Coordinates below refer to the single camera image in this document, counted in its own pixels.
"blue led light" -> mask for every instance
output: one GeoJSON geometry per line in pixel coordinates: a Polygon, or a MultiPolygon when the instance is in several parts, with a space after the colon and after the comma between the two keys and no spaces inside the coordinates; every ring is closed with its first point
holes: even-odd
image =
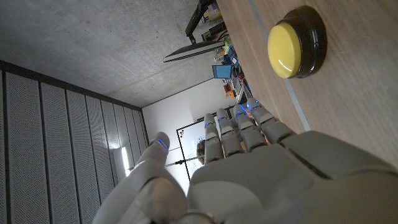
{"type": "Polygon", "coordinates": [[[164,142],[161,140],[161,139],[157,139],[157,141],[159,142],[159,143],[161,143],[161,145],[164,147],[164,149],[165,149],[165,152],[168,154],[169,153],[169,150],[167,150],[167,146],[166,146],[166,144],[164,144],[164,142]]]}

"desk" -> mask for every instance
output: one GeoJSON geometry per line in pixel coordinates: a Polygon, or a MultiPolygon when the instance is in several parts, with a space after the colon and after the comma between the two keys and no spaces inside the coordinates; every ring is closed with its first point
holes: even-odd
{"type": "Polygon", "coordinates": [[[309,5],[326,25],[320,71],[291,79],[310,129],[357,145],[398,167],[398,1],[217,0],[251,91],[274,116],[304,131],[267,56],[267,32],[309,5]]]}

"person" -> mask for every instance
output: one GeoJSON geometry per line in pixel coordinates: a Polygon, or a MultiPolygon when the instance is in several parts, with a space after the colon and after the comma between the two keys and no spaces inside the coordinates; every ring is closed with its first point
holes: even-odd
{"type": "MultiPolygon", "coordinates": [[[[256,124],[256,122],[253,118],[253,115],[250,113],[250,111],[247,108],[245,108],[245,113],[250,118],[251,122],[253,124],[256,124]]],[[[229,122],[231,122],[231,126],[234,129],[236,136],[239,139],[239,142],[243,142],[243,137],[239,130],[239,126],[238,126],[238,122],[236,121],[236,118],[235,117],[231,118],[229,120],[229,122]]],[[[199,141],[197,144],[197,157],[198,157],[198,160],[202,163],[202,165],[205,164],[205,140],[204,139],[199,141]]]]}
{"type": "Polygon", "coordinates": [[[202,139],[197,145],[197,157],[199,162],[205,164],[205,140],[202,139]]]}

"white wall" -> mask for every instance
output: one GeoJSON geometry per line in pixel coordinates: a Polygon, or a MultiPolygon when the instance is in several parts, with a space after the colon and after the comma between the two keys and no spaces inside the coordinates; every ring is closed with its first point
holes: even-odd
{"type": "MultiPolygon", "coordinates": [[[[194,123],[206,113],[214,113],[218,108],[236,104],[234,98],[226,97],[223,85],[222,80],[212,79],[143,108],[149,139],[157,132],[163,131],[170,138],[170,149],[180,147],[177,129],[194,123]]],[[[169,152],[166,164],[179,160],[182,160],[182,153],[180,149],[176,149],[169,152]]],[[[189,181],[185,166],[169,166],[167,170],[187,193],[189,181]]]]}

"wooden tabletop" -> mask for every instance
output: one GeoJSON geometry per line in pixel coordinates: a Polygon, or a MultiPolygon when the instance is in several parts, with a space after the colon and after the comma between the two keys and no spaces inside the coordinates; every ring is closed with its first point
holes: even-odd
{"type": "Polygon", "coordinates": [[[323,18],[322,68],[290,79],[311,130],[359,146],[398,167],[398,1],[217,0],[251,91],[274,116],[304,131],[286,80],[273,71],[267,32],[308,5],[323,18]]]}

